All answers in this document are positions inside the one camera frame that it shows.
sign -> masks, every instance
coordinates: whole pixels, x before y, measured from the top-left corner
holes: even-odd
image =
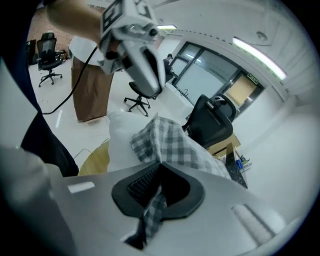
[[[147,3],[144,0],[135,0],[134,1],[136,11],[141,16],[151,19],[151,14],[148,8]]]
[[[115,0],[110,6],[103,12],[103,32],[105,32],[113,23],[117,21],[122,15],[122,2]]]
[[[250,78],[256,85],[259,83],[259,80],[256,79],[253,74],[249,73],[247,77]]]

dark sleeve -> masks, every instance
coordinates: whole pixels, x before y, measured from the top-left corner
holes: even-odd
[[[1,42],[3,43],[1,49],[5,49],[1,52],[1,55],[8,70],[23,94],[38,111],[41,110],[29,76],[26,46],[31,20],[40,2],[40,0],[20,1],[19,8],[15,8],[17,3],[8,1],[8,4],[10,4],[8,10],[15,10],[15,16],[23,22],[20,22],[13,32],[10,31],[10,26],[4,26],[2,32],[3,35],[8,35],[8,40],[2,40]]]
[[[165,73],[168,74],[170,72],[170,70],[171,70],[171,67],[169,66],[169,61],[167,59],[164,59],[163,63],[164,63]]]

robotic arm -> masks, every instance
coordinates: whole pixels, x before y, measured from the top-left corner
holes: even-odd
[[[125,69],[147,97],[161,93],[165,67],[153,42],[157,20],[146,0],[115,0],[101,16],[99,64],[106,74]],[[117,53],[109,52],[113,40],[120,41]]]

office chair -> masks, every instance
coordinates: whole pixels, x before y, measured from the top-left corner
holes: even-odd
[[[52,71],[52,69],[62,64],[62,61],[60,59],[56,60],[56,54],[55,54],[56,43],[57,43],[56,38],[41,39],[38,42],[36,42],[36,46],[38,48],[39,58],[40,58],[38,59],[38,69],[49,71],[49,74],[41,77],[41,82],[39,83],[39,87],[41,87],[41,84],[48,78],[51,79],[52,85],[54,84],[54,80],[52,79],[52,77],[60,76],[60,78],[62,78],[62,74],[56,74],[56,73],[53,73]]]
[[[148,109],[151,108],[148,99],[154,98],[154,97],[156,97],[158,94],[152,95],[152,96],[150,96],[150,97],[144,95],[141,91],[139,91],[139,89],[137,88],[137,85],[136,85],[135,82],[129,82],[129,86],[131,87],[131,89],[132,89],[136,94],[138,94],[138,97],[137,97],[136,99],[127,98],[127,97],[124,98],[124,102],[127,102],[127,100],[129,100],[129,101],[132,101],[132,102],[135,103],[132,107],[129,108],[128,112],[131,112],[131,110],[132,110],[133,108],[135,108],[136,106],[140,106],[140,107],[144,110],[145,116],[148,117],[148,112],[147,112],[146,109],[145,109],[145,106],[148,106]],[[142,98],[146,98],[146,100],[148,101],[148,103],[143,102],[143,101],[142,101]]]
[[[187,123],[182,126],[188,136],[205,149],[229,138],[234,129],[228,117],[215,102],[201,95]]]
[[[41,36],[41,40],[47,40],[52,38],[55,38],[55,34],[53,32],[46,32],[46,33],[43,33]]]
[[[219,108],[219,110],[229,118],[231,123],[235,120],[237,109],[227,96],[218,93],[214,96],[213,103],[214,107]]]

ceiling light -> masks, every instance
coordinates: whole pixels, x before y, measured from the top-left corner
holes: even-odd
[[[264,63],[281,80],[287,77],[287,74],[276,63],[274,63],[269,57],[267,57],[264,53],[262,53],[255,47],[251,46],[250,44],[242,41],[237,37],[232,38],[232,42],[236,46],[244,49],[245,51],[256,57],[258,60],[260,60],[262,63]]]
[[[175,25],[161,25],[156,27],[160,30],[176,30],[177,29]]]

